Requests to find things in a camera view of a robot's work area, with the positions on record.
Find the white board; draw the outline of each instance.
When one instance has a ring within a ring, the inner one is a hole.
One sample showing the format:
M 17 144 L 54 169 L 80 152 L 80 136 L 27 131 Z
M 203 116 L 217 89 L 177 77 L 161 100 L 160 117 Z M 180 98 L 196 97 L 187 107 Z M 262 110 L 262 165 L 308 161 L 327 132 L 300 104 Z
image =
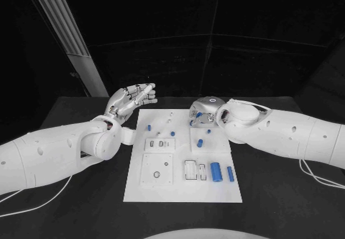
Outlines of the white board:
M 216 124 L 190 127 L 189 121 L 189 110 L 139 110 L 124 202 L 242 202 L 228 139 Z M 199 138 L 203 140 L 200 148 L 193 147 Z M 155 142 L 174 139 L 174 150 L 145 150 L 147 139 L 158 139 Z M 199 176 L 196 180 L 184 179 L 186 160 L 194 160 L 196 173 L 199 165 L 204 165 L 206 180 Z M 220 165 L 222 182 L 212 181 L 212 162 Z M 228 166 L 232 167 L 233 182 L 229 182 Z M 158 178 L 154 178 L 154 172 L 161 173 Z

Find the black table surface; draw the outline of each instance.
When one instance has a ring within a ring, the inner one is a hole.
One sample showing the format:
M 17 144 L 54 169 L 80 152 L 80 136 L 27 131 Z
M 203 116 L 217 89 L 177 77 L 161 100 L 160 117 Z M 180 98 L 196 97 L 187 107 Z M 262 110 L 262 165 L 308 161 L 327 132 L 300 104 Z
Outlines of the black table surface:
M 197 98 L 158 98 L 141 109 L 189 109 Z M 300 112 L 292 98 L 235 98 L 272 109 Z M 103 113 L 108 98 L 60 97 L 40 128 L 89 121 Z M 122 124 L 137 126 L 138 110 Z M 281 158 L 246 144 L 230 145 L 242 203 L 122 202 L 131 146 L 113 158 L 72 176 L 54 200 L 40 209 L 0 218 L 0 238 L 142 239 L 191 228 L 242 231 L 271 239 L 343 239 L 345 191 L 321 185 Z M 310 162 L 316 175 L 345 184 L 339 168 Z M 27 189 L 0 204 L 0 215 L 43 204 L 66 179 Z

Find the robotic hand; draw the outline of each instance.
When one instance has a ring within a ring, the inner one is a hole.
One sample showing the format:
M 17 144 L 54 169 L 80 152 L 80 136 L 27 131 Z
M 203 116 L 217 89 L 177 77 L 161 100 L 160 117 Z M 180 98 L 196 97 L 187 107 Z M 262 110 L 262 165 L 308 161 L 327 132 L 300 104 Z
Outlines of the robotic hand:
M 246 101 L 197 99 L 189 109 L 190 126 L 213 123 L 233 143 L 281 157 L 317 161 L 345 169 L 345 125 L 300 113 L 271 110 Z
M 135 131 L 121 124 L 138 106 L 157 102 L 152 88 L 119 89 L 89 122 L 41 129 L 0 146 L 0 195 L 57 182 L 111 159 L 121 143 L 134 143 Z

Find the blue battery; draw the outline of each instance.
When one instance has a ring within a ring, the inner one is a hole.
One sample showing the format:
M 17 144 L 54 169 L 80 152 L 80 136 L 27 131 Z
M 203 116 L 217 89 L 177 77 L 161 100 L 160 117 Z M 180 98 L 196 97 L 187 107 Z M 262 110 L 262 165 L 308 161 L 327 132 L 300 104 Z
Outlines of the blue battery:
M 220 182 L 220 166 L 219 163 L 210 163 L 210 173 L 212 173 L 212 180 L 213 182 Z
M 233 179 L 233 174 L 232 174 L 232 168 L 228 166 L 228 178 L 229 178 L 229 181 L 233 182 L 235 179 Z
M 199 148 L 202 147 L 202 142 L 203 142 L 202 139 L 199 139 L 197 145 L 196 145 Z

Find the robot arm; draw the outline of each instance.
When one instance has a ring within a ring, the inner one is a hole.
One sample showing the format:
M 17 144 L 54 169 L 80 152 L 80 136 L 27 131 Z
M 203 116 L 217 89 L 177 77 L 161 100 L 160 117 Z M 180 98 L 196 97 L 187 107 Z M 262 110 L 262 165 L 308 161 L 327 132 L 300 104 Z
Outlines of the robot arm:
M 197 122 L 216 122 L 233 143 L 246 143 L 281 157 L 317 161 L 345 169 L 345 125 L 262 106 L 266 111 L 261 112 L 254 103 L 233 99 L 222 103 L 216 97 L 193 102 L 191 126 Z M 203 114 L 207 119 L 197 119 Z
M 134 143 L 135 131 L 121 124 L 138 106 L 157 102 L 152 87 L 119 89 L 89 122 L 41 129 L 0 146 L 0 195 L 57 182 Z

